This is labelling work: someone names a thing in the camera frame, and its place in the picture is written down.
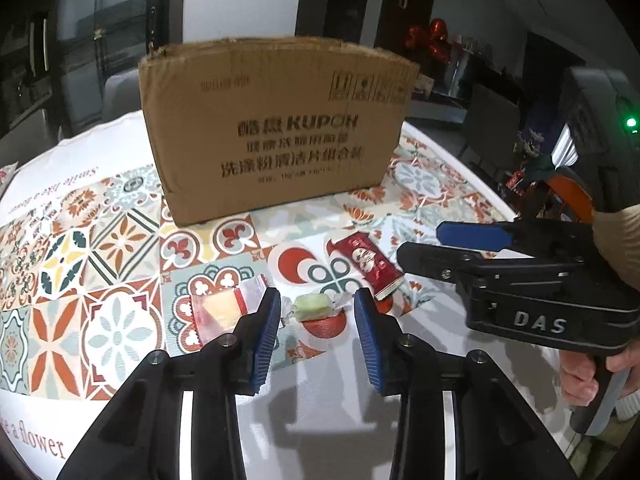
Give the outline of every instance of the screw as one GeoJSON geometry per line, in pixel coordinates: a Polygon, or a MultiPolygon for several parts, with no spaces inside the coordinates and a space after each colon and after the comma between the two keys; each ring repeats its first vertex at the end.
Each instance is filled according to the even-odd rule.
{"type": "Polygon", "coordinates": [[[402,346],[406,346],[407,348],[411,348],[414,345],[414,336],[411,334],[402,334],[398,339],[398,342],[402,346]]]}
{"type": "Polygon", "coordinates": [[[487,355],[482,350],[472,350],[469,352],[469,356],[479,365],[483,365],[488,361],[487,355]]]}
{"type": "Polygon", "coordinates": [[[220,344],[220,346],[223,346],[225,348],[235,345],[237,341],[238,338],[233,334],[223,334],[218,337],[218,343],[220,344]]]}
{"type": "Polygon", "coordinates": [[[162,350],[154,350],[153,352],[151,352],[151,354],[147,356],[146,360],[153,365],[158,365],[162,361],[164,361],[165,357],[166,355],[162,350]]]}

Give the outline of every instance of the chair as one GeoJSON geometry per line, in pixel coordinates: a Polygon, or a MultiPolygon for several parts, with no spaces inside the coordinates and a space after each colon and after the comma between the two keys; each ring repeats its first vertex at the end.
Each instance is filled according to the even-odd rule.
{"type": "Polygon", "coordinates": [[[140,110],[138,69],[112,75],[104,85],[102,95],[102,121],[107,123],[129,112],[140,110]]]}
{"type": "Polygon", "coordinates": [[[467,148],[471,148],[481,160],[495,168],[496,174],[500,170],[517,170],[520,161],[513,153],[513,146],[518,141],[519,124],[520,110],[517,105],[475,84],[461,130],[465,145],[458,158],[467,148]]]}
{"type": "Polygon", "coordinates": [[[0,139],[0,168],[16,161],[23,166],[57,143],[49,129],[47,111],[40,108],[0,139]]]}

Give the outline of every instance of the round table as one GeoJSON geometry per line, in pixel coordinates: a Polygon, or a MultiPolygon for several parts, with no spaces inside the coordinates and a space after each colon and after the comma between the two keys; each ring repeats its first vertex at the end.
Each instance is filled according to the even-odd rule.
{"type": "MultiPolygon", "coordinates": [[[[513,218],[478,177],[405,123],[378,187],[179,228],[142,113],[97,126],[24,166],[0,202],[0,425],[27,464],[53,479],[142,357],[199,349],[194,298],[259,273],[292,300],[352,292],[367,284],[333,247],[337,229],[367,232],[395,261],[405,241],[437,243],[443,220],[513,218]]],[[[407,275],[386,307],[437,350],[488,351],[570,449],[555,352],[470,331],[446,283],[407,275]]],[[[388,478],[398,407],[369,384],[352,312],[306,326],[283,320],[267,384],[238,397],[247,476],[388,478]]],[[[189,445],[181,439],[182,456],[189,445]]]]}

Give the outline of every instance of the table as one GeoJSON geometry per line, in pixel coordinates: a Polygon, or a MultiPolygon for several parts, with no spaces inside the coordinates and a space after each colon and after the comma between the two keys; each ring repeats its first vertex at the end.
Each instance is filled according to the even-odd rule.
{"type": "MultiPolygon", "coordinates": [[[[478,177],[405,123],[378,187],[177,228],[142,113],[97,126],[23,167],[0,202],[0,425],[37,474],[55,478],[140,358],[199,348],[194,298],[261,272],[292,299],[353,292],[366,283],[330,243],[336,229],[367,232],[394,261],[404,241],[436,243],[443,220],[513,218],[478,177]]],[[[407,275],[386,305],[437,350],[487,350],[559,445],[571,447],[555,352],[471,332],[445,283],[407,275]]],[[[388,478],[398,407],[369,384],[352,312],[288,319],[266,386],[238,397],[247,476],[388,478]]],[[[181,439],[182,456],[189,446],[181,439]]]]}

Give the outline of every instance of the hand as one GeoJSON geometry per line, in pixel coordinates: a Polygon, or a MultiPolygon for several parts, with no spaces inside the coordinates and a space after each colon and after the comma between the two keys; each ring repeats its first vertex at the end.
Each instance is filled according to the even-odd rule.
{"type": "MultiPolygon", "coordinates": [[[[618,355],[607,357],[607,370],[620,372],[631,368],[620,397],[626,397],[640,388],[640,341],[635,341],[618,355]]],[[[560,351],[560,383],[562,397],[574,406],[587,406],[598,393],[594,379],[596,365],[587,354],[560,351]]]]}

